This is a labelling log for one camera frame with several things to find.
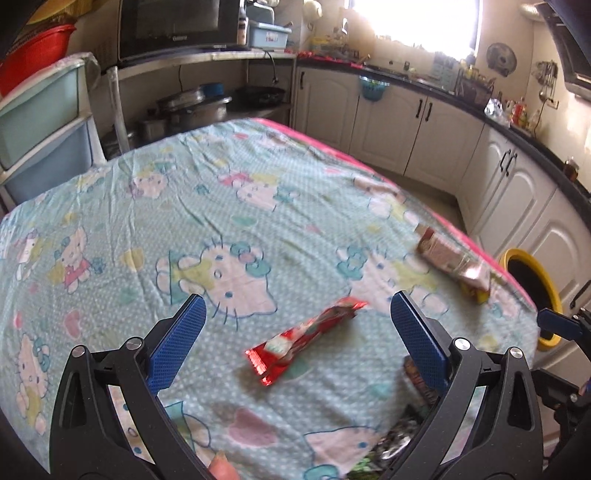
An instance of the steel pot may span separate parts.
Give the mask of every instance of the steel pot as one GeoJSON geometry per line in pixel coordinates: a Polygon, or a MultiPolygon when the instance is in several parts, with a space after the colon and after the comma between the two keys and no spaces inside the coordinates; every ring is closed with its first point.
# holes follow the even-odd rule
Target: steel pot
{"type": "Polygon", "coordinates": [[[173,113],[183,108],[189,108],[197,105],[205,99],[203,89],[201,87],[193,90],[186,90],[184,92],[175,93],[168,97],[158,100],[158,108],[161,113],[173,113]]]}
{"type": "Polygon", "coordinates": [[[166,137],[168,131],[168,119],[148,118],[140,123],[142,139],[146,143],[153,143],[166,137]]]}
{"type": "Polygon", "coordinates": [[[232,97],[213,98],[191,108],[177,110],[170,115],[171,129],[186,132],[222,122],[226,118],[226,105],[232,97]]]}

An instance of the yellow bucket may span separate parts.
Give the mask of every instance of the yellow bucket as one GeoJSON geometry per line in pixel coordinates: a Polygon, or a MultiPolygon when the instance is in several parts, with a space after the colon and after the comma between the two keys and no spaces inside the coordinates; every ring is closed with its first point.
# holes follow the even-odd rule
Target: yellow bucket
{"type": "MultiPolygon", "coordinates": [[[[562,313],[562,302],[550,276],[534,257],[519,248],[510,248],[499,259],[501,267],[519,282],[538,310],[551,308],[562,313]]],[[[542,331],[538,337],[538,350],[549,350],[560,342],[558,335],[542,331]]]]}

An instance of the bottle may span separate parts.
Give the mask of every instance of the bottle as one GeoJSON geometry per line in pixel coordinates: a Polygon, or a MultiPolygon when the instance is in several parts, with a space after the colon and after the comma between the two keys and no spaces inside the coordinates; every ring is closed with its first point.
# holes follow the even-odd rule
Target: bottle
{"type": "Polygon", "coordinates": [[[246,31],[248,30],[248,17],[246,16],[246,9],[244,6],[240,7],[238,14],[238,37],[236,43],[238,45],[246,45],[246,31]]]}
{"type": "Polygon", "coordinates": [[[574,182],[577,179],[579,176],[579,166],[574,161],[574,157],[569,157],[566,162],[564,162],[562,171],[570,181],[574,182]]]}
{"type": "Polygon", "coordinates": [[[515,108],[515,102],[513,100],[508,100],[507,106],[505,107],[505,116],[507,117],[507,120],[511,120],[511,117],[513,116],[513,109],[514,108],[515,108]]]}
{"type": "Polygon", "coordinates": [[[511,117],[511,123],[519,125],[519,119],[521,118],[521,112],[525,107],[525,98],[521,97],[521,100],[513,107],[513,116],[511,117]]]}
{"type": "Polygon", "coordinates": [[[525,107],[521,109],[521,114],[519,115],[519,126],[521,128],[527,127],[527,110],[525,107]]]}
{"type": "Polygon", "coordinates": [[[535,135],[535,128],[540,123],[540,117],[542,116],[541,109],[537,109],[534,114],[531,116],[530,121],[528,123],[527,130],[529,130],[532,134],[535,135]]]}

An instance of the blue gripper pad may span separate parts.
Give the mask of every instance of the blue gripper pad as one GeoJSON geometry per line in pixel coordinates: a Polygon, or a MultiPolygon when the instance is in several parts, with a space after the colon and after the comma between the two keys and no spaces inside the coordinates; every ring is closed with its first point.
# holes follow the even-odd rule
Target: blue gripper pad
{"type": "Polygon", "coordinates": [[[550,309],[538,312],[538,327],[567,340],[577,340],[583,334],[578,322],[550,309]]]}
{"type": "Polygon", "coordinates": [[[146,383],[152,395],[172,385],[205,325],[206,314],[205,301],[198,295],[177,312],[172,327],[150,357],[146,383]]]}
{"type": "Polygon", "coordinates": [[[449,387],[447,357],[429,332],[421,310],[399,291],[390,302],[390,316],[425,383],[443,395],[449,387]]]}

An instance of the screw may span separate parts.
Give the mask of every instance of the screw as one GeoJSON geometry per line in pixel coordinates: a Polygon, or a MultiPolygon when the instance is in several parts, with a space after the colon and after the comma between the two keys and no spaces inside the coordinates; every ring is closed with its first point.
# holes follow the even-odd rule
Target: screw
{"type": "Polygon", "coordinates": [[[521,350],[519,350],[516,346],[512,346],[509,349],[509,353],[511,354],[511,356],[513,356],[515,358],[522,358],[523,357],[523,352],[521,350]]]}
{"type": "Polygon", "coordinates": [[[74,358],[78,358],[79,356],[84,355],[84,346],[83,345],[77,345],[72,349],[72,356],[74,358]]]}
{"type": "Polygon", "coordinates": [[[133,337],[125,342],[125,347],[127,350],[137,350],[139,347],[142,346],[142,339],[139,337],[133,337]]]}
{"type": "Polygon", "coordinates": [[[470,342],[465,338],[458,338],[453,344],[456,346],[458,350],[469,350],[470,349],[470,342]]]}

